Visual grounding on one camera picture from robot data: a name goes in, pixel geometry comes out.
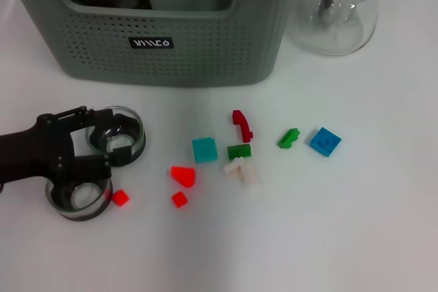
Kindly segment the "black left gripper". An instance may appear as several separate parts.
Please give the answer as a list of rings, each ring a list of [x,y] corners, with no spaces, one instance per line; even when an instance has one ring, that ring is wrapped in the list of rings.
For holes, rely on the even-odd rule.
[[[111,109],[96,111],[82,106],[59,114],[43,114],[28,130],[0,135],[0,185],[34,176],[57,175],[57,180],[110,178],[112,167],[131,161],[131,147],[76,157],[70,132],[109,122],[113,116]]]

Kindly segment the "glass teacup with black base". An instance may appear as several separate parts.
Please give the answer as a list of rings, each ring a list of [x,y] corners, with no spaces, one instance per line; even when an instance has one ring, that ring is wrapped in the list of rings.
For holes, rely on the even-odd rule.
[[[112,117],[86,129],[90,149],[107,155],[112,166],[133,163],[144,151],[146,134],[141,117],[129,107],[111,106]]]
[[[113,185],[110,178],[86,183],[54,185],[47,180],[45,195],[49,204],[68,220],[82,222],[100,215],[111,202]]]
[[[151,10],[150,0],[114,0],[115,8]]]

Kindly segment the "small orange-red toy cube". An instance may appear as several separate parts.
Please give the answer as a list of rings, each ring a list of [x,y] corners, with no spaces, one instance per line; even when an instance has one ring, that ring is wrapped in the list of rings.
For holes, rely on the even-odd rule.
[[[118,191],[115,191],[112,195],[112,202],[117,207],[122,207],[125,204],[127,204],[129,201],[130,201],[130,197],[123,189],[119,189]]]
[[[182,191],[178,191],[177,193],[173,194],[172,201],[177,209],[180,209],[188,203],[188,199]]]

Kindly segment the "orange-red wedge toy block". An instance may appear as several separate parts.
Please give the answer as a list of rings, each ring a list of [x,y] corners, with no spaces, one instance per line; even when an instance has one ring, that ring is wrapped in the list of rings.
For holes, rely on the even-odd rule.
[[[194,168],[172,166],[170,176],[186,188],[193,187],[196,182],[196,170]]]

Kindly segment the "grey-green perforated storage bin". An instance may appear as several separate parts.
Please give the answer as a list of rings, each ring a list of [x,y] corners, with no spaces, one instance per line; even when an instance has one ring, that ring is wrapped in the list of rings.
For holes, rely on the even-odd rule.
[[[72,77],[218,87],[270,75],[294,0],[150,0],[151,10],[21,1]]]

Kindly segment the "dark red curved toy block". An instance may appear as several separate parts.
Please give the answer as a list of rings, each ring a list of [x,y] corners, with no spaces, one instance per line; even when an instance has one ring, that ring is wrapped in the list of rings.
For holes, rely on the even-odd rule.
[[[249,123],[244,114],[238,109],[233,110],[232,121],[234,125],[240,127],[242,141],[244,143],[250,143],[250,141],[253,139],[253,132],[251,131]]]

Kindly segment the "green stepped toy block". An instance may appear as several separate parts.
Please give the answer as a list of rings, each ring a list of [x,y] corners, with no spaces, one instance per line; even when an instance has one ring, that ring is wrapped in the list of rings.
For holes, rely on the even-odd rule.
[[[298,140],[300,131],[297,128],[289,129],[278,141],[277,146],[282,149],[290,149],[292,144]]]

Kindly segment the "teal square toy plate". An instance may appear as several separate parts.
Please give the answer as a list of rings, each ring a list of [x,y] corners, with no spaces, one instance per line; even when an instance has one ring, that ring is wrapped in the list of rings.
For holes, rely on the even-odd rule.
[[[192,140],[192,147],[196,163],[206,163],[218,159],[216,142],[211,137]]]

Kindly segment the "green toy brick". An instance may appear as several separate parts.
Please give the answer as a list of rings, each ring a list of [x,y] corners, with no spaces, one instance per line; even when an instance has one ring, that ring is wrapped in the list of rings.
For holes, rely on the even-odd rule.
[[[234,146],[228,146],[227,147],[227,155],[229,158],[229,161],[232,161],[234,159],[243,157],[251,157],[251,146],[250,144],[239,144]]]

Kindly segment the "blue square toy plate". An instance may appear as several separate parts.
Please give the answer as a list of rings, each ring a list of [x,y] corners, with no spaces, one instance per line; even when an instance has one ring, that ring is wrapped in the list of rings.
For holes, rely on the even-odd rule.
[[[322,127],[311,139],[309,146],[325,157],[330,157],[332,152],[341,142],[341,138]]]

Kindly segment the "clear glass carafe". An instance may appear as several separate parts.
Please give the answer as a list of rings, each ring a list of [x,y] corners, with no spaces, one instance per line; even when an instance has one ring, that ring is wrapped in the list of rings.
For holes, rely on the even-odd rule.
[[[378,0],[296,0],[290,32],[298,46],[330,56],[362,49],[378,22]]]

